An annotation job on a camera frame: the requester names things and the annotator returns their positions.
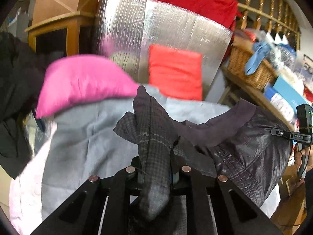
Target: pillow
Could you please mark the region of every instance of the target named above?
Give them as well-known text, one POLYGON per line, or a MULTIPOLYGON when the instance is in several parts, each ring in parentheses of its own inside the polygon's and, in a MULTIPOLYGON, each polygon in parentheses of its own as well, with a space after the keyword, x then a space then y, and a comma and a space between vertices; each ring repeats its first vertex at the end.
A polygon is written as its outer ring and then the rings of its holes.
POLYGON ((161 45, 149 47, 149 84, 168 97, 202 100, 202 54, 161 45))
POLYGON ((109 59, 75 55, 59 59, 46 70, 36 118, 48 117, 79 103, 137 95, 138 84, 109 59))

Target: hand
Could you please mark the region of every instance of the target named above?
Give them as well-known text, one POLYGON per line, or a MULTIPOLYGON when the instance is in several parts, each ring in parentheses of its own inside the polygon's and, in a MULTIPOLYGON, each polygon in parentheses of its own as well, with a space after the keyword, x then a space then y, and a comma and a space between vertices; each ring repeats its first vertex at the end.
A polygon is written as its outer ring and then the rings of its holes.
MULTIPOLYGON (((298 144, 295 146, 295 165, 297 168, 300 168, 302 161, 301 157, 302 155, 309 155, 310 147, 306 147, 305 149, 302 149, 301 152, 298 150, 298 144)), ((313 147, 311 147, 311 153, 308 160, 308 165, 306 168, 306 171, 309 171, 313 168, 313 147)))

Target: red blanket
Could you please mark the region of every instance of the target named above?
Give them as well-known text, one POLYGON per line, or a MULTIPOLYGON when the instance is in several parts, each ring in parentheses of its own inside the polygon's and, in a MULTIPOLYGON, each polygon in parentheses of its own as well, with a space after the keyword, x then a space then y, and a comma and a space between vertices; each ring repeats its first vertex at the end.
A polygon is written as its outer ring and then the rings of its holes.
POLYGON ((236 0, 156 0, 170 3, 207 17, 227 28, 237 15, 236 0))

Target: wicker basket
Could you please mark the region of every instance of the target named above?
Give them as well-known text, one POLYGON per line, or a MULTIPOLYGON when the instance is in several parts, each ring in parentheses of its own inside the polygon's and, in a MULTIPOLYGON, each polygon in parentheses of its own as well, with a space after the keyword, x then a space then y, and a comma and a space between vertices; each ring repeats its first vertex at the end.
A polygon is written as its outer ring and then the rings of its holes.
POLYGON ((246 76, 245 65, 253 54, 252 50, 233 45, 228 70, 245 83, 262 91, 267 82, 272 82, 277 78, 277 74, 271 64, 266 59, 263 59, 257 70, 253 74, 246 76))

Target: pink pillow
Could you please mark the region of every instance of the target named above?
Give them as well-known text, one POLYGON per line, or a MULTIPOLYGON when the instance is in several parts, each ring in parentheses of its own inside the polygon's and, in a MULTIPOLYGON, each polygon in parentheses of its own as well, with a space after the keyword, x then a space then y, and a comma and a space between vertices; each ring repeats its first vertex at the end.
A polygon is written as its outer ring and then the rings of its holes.
POLYGON ((79 103, 137 95, 138 84, 109 59, 85 54, 61 58, 46 70, 36 118, 79 103))

